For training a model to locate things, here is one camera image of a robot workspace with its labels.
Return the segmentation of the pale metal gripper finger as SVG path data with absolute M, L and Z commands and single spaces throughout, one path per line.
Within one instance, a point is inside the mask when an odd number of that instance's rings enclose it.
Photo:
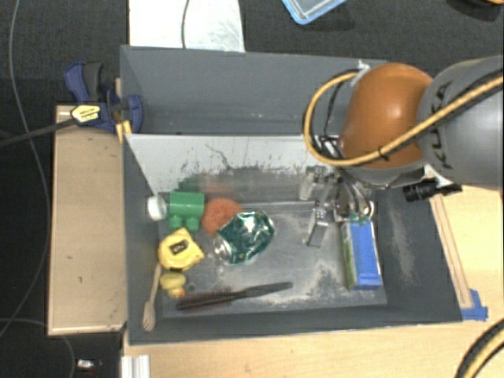
M 314 167 L 309 167 L 306 169 L 305 175 L 300 184 L 299 199 L 302 201 L 309 200 L 316 184 L 317 184 L 316 169 Z
M 328 212 L 324 209 L 314 209 L 309 216 L 306 245 L 321 247 L 328 225 Z

